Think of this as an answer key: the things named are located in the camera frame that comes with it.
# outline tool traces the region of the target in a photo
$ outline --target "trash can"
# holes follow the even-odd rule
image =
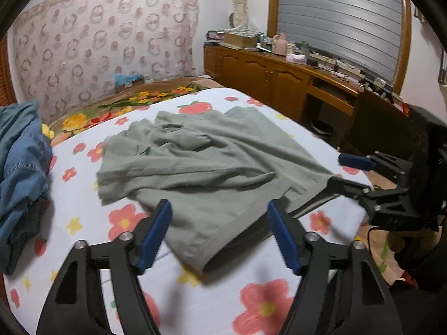
[[[310,121],[310,126],[311,131],[315,136],[329,143],[331,136],[334,134],[334,127],[320,119],[313,119]]]

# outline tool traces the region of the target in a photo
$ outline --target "bed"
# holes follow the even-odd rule
[[[235,106],[256,107],[334,174],[370,185],[363,172],[339,166],[338,152],[323,140],[237,90],[198,90],[109,117],[54,146],[49,173],[51,205],[42,217],[41,233],[27,243],[13,276],[4,279],[11,311],[30,334],[36,331],[52,281],[74,242],[104,243],[109,231],[128,228],[145,216],[139,204],[127,198],[101,206],[96,172],[104,138],[125,130],[133,121],[154,120],[159,111],[198,113],[212,108],[226,112]],[[338,197],[300,220],[306,230],[317,231],[327,241],[347,244],[355,238],[364,216],[356,202]],[[101,272],[101,281],[110,327],[122,334],[108,271]],[[274,335],[281,328],[299,277],[284,266],[270,237],[203,278],[162,244],[153,268],[139,281],[164,335]]]

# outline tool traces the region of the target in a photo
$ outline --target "floral bed sheet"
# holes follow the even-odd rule
[[[123,199],[101,206],[96,172],[102,142],[132,121],[154,120],[157,112],[226,112],[234,106],[256,107],[334,174],[370,184],[359,170],[337,163],[338,153],[291,119],[249,96],[229,88],[199,91],[151,106],[138,107],[78,133],[54,147],[49,181],[52,204],[42,217],[41,233],[30,241],[17,270],[5,277],[11,309],[34,334],[45,298],[74,242],[103,243],[133,230],[146,213]],[[356,236],[364,210],[346,197],[325,203],[300,220],[327,241],[349,243]],[[102,271],[104,301],[110,327],[122,334],[113,298],[110,272]],[[279,332],[299,284],[285,267],[274,238],[269,238],[229,266],[199,277],[183,266],[163,243],[153,268],[139,278],[148,307],[163,335],[264,334]]]

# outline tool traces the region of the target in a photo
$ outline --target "blue cloth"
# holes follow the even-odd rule
[[[141,74],[134,75],[123,75],[123,74],[115,74],[115,87],[119,88],[119,86],[131,84],[134,80],[144,78]]]
[[[52,150],[37,115],[12,144],[0,183],[0,272],[14,272],[25,242],[39,232],[49,199],[46,174]]]
[[[0,177],[12,144],[31,121],[39,116],[39,106],[34,100],[0,107]]]

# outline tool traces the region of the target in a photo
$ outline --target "cardboard box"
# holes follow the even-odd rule
[[[248,48],[248,47],[256,47],[258,38],[241,37],[239,35],[230,34],[226,32],[223,41],[225,43],[232,44],[234,46],[240,46],[241,48]]]

